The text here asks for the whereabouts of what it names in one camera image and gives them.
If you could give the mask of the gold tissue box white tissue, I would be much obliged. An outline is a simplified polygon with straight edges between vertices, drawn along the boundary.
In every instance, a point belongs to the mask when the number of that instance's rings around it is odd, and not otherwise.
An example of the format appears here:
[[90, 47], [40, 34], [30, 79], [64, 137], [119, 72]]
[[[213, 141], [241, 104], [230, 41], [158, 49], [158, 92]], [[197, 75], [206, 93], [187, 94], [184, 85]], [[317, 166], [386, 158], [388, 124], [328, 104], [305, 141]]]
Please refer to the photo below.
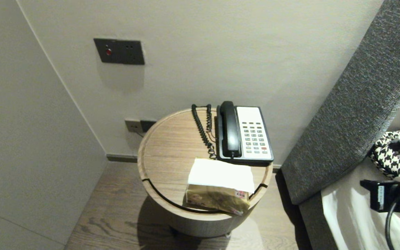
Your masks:
[[250, 166], [195, 158], [187, 181], [185, 202], [242, 216], [249, 210], [249, 196], [254, 193]]

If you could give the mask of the black white houndstooth pillow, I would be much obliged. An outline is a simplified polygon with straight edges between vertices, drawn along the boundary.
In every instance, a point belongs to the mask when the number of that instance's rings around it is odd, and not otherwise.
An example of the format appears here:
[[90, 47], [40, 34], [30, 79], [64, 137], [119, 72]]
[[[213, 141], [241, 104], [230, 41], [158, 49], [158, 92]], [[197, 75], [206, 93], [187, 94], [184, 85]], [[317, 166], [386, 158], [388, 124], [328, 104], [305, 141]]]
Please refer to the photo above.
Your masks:
[[400, 136], [400, 130], [386, 132], [374, 144], [370, 152], [373, 164], [388, 178], [400, 177], [400, 149], [392, 149], [390, 143]]

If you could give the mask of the grey fabric bed base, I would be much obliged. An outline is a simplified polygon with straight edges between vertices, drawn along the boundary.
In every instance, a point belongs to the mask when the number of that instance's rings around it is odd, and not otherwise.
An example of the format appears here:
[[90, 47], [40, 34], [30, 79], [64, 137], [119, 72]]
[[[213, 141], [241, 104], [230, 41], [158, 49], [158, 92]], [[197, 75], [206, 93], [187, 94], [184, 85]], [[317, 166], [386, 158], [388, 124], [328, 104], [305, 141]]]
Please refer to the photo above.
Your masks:
[[299, 204], [300, 213], [313, 250], [338, 250], [323, 211], [321, 192]]

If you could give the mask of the grey fabric headboard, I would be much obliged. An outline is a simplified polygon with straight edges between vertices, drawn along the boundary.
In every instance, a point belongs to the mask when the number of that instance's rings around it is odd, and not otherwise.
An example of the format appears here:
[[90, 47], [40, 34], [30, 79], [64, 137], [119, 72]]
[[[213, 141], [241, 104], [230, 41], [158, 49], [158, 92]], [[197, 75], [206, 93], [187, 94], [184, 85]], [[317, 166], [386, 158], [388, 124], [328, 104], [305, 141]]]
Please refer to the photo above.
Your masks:
[[365, 158], [400, 109], [400, 0], [384, 0], [365, 36], [284, 161], [295, 205]]

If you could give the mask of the white and black telephone base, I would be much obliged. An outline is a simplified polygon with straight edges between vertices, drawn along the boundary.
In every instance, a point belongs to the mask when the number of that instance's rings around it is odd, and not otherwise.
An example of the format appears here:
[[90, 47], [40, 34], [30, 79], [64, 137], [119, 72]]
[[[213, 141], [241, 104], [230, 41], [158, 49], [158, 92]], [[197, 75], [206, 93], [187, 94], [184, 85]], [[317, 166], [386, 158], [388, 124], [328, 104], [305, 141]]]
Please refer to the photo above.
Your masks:
[[274, 160], [273, 148], [268, 136], [265, 119], [259, 106], [235, 106], [240, 129], [242, 156], [234, 159], [221, 158], [218, 145], [218, 107], [216, 108], [215, 117], [217, 159], [227, 163], [248, 166], [270, 165]]

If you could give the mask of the black telephone handset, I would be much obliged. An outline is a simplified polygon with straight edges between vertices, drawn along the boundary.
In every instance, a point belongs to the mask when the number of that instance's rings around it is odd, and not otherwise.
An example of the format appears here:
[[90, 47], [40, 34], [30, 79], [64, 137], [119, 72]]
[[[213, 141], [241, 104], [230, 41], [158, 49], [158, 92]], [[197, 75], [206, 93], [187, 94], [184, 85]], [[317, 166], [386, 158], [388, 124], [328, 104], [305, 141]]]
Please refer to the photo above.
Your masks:
[[233, 102], [224, 101], [218, 107], [217, 125], [221, 158], [241, 157], [240, 129]]

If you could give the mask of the round wooden side table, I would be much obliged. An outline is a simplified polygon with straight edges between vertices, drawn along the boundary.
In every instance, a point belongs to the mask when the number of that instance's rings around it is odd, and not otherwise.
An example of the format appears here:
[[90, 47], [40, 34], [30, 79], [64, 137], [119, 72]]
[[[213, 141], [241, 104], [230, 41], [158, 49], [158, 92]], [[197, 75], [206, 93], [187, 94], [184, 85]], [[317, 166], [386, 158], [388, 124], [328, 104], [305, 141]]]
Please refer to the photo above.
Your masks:
[[[184, 206], [191, 166], [195, 158], [208, 157], [191, 109], [175, 112], [157, 121], [142, 139], [137, 161], [140, 179], [149, 179], [160, 195], [175, 206]], [[271, 180], [273, 164], [252, 166], [251, 172], [257, 189], [265, 178]]]

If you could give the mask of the black wall socket plate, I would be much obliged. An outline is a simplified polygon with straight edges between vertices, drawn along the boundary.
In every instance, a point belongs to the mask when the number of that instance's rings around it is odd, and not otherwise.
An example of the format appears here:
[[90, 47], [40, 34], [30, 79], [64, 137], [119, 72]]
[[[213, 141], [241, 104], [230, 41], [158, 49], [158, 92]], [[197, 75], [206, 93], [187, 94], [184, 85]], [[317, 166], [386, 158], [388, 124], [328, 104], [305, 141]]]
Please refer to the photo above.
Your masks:
[[157, 123], [157, 121], [154, 121], [154, 120], [140, 120], [142, 132], [143, 133], [148, 132], [151, 129], [151, 127], [156, 123]]

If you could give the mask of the grey wall socket plate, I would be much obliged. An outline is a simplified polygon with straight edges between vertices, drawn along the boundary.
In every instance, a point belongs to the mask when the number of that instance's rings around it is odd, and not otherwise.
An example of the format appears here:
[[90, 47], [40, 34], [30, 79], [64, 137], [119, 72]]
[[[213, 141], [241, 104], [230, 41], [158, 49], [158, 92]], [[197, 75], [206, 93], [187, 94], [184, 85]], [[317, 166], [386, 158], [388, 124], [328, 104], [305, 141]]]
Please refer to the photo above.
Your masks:
[[143, 128], [141, 125], [140, 120], [130, 120], [130, 119], [125, 119], [125, 125], [127, 128], [127, 131], [130, 133], [142, 133]]

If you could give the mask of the dark wall switch panel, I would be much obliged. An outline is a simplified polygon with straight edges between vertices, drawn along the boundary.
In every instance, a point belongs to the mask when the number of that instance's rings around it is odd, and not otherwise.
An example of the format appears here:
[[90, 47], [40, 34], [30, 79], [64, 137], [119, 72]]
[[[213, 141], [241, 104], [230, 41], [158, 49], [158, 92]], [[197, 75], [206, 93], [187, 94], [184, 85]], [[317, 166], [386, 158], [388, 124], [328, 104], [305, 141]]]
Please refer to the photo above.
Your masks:
[[102, 38], [94, 38], [93, 41], [103, 63], [125, 65], [145, 64], [141, 41]]

